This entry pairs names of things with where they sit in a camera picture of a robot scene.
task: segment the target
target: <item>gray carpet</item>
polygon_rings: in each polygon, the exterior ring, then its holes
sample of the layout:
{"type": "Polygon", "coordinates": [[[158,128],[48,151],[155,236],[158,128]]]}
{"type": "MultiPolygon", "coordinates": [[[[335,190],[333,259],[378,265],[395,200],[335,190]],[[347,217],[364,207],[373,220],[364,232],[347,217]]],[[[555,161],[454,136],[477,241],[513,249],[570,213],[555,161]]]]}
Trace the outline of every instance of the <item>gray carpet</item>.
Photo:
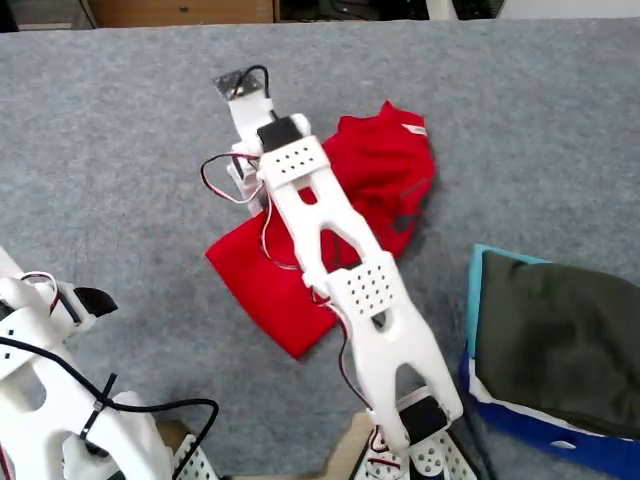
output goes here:
{"type": "MultiPolygon", "coordinates": [[[[401,270],[453,370],[474,242],[640,283],[638,44],[640,20],[2,35],[0,242],[113,294],[120,310],[71,342],[93,380],[118,372],[149,403],[214,397],[223,473],[313,471],[359,405],[339,332],[292,360],[202,256],[245,217],[198,178],[236,141],[210,78],[268,65],[278,111],[321,138],[385,99],[426,116],[440,176],[401,270]]],[[[502,479],[601,478],[482,433],[502,479]]]]}

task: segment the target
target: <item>teal fabric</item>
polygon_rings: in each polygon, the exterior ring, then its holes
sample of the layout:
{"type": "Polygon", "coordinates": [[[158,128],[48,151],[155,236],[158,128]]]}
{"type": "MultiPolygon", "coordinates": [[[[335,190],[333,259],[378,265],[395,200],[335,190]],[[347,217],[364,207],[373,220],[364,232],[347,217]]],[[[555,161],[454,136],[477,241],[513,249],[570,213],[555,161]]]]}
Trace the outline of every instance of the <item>teal fabric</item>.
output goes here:
{"type": "Polygon", "coordinates": [[[469,266],[469,288],[467,293],[467,349],[469,350],[469,356],[471,358],[475,358],[476,356],[476,336],[478,333],[480,296],[482,295],[482,254],[486,251],[499,253],[525,263],[551,263],[549,260],[514,253],[503,250],[502,248],[490,247],[489,245],[482,245],[480,243],[476,243],[473,246],[471,265],[469,266]]]}

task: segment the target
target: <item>green cloth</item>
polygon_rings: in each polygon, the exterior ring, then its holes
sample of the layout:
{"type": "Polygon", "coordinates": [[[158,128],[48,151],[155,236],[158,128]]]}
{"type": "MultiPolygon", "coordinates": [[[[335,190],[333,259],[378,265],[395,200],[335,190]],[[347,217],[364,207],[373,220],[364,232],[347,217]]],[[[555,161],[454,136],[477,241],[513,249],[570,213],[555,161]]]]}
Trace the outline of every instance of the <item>green cloth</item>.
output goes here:
{"type": "Polygon", "coordinates": [[[485,252],[476,374],[491,395],[640,439],[640,288],[485,252]]]}

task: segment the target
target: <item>red fabric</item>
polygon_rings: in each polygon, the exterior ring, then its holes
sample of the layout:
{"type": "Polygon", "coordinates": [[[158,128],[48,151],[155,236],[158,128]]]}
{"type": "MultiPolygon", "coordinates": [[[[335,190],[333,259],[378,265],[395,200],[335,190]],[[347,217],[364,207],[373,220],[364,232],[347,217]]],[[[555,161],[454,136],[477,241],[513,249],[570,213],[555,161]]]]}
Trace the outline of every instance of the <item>red fabric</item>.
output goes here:
{"type": "MultiPolygon", "coordinates": [[[[412,133],[406,125],[425,126],[421,116],[386,102],[374,117],[342,117],[338,132],[323,145],[353,207],[394,256],[407,246],[420,201],[435,175],[426,135],[412,133]],[[397,229],[399,217],[403,225],[397,229]]],[[[335,317],[311,301],[300,271],[284,270],[265,257],[260,247],[264,215],[222,237],[206,256],[249,316],[299,357],[334,325],[335,317]]],[[[296,263],[293,242],[275,210],[266,238],[273,258],[296,263]]],[[[329,271],[357,262],[355,250],[333,232],[323,231],[321,241],[329,271]]]]}

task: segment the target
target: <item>white 3d-printed robot arm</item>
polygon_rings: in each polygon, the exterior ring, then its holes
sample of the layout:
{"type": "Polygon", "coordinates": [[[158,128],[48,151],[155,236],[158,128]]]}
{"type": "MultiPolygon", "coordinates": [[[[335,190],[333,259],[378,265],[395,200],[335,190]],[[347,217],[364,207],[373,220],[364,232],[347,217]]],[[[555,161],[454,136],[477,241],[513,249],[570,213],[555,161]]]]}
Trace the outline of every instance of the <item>white 3d-printed robot arm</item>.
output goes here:
{"type": "MultiPolygon", "coordinates": [[[[50,285],[20,281],[22,272],[0,248],[0,300],[11,313],[0,322],[0,336],[58,355],[74,366],[62,341],[88,328],[95,316],[81,307],[69,284],[59,283],[72,318],[62,302],[50,315],[54,292],[50,285]]],[[[133,392],[114,397],[128,405],[142,405],[133,392]]],[[[0,444],[8,451],[16,480],[64,478],[106,480],[118,470],[126,478],[167,480],[173,471],[165,447],[149,414],[103,410],[87,434],[87,441],[109,452],[110,459],[82,455],[85,444],[73,443],[94,412],[96,399],[56,363],[33,353],[0,345],[0,444]],[[33,372],[46,390],[38,407],[23,392],[22,376],[33,372]]]]}
{"type": "MultiPolygon", "coordinates": [[[[254,99],[260,97],[258,93],[252,93],[254,99]]],[[[234,107],[242,101],[247,118],[251,102],[246,97],[227,100],[243,140],[234,149],[242,151],[244,145],[247,153],[262,153],[258,132],[251,135],[241,126],[234,107]]],[[[254,101],[253,106],[254,118],[262,119],[257,128],[271,122],[261,102],[254,101]]],[[[462,403],[433,332],[411,302],[392,255],[381,249],[365,219],[349,203],[320,142],[310,135],[309,122],[299,114],[291,118],[302,138],[264,153],[257,179],[265,185],[293,239],[305,285],[328,297],[342,312],[372,420],[380,425],[393,451],[406,453],[409,438],[396,406],[400,366],[409,365],[423,377],[449,423],[462,415],[462,403]],[[312,189],[316,203],[302,200],[299,191],[305,187],[312,189]],[[360,265],[328,273],[321,255],[323,229],[333,230],[352,245],[360,265]],[[382,315],[384,325],[378,327],[373,318],[382,315]]]]}

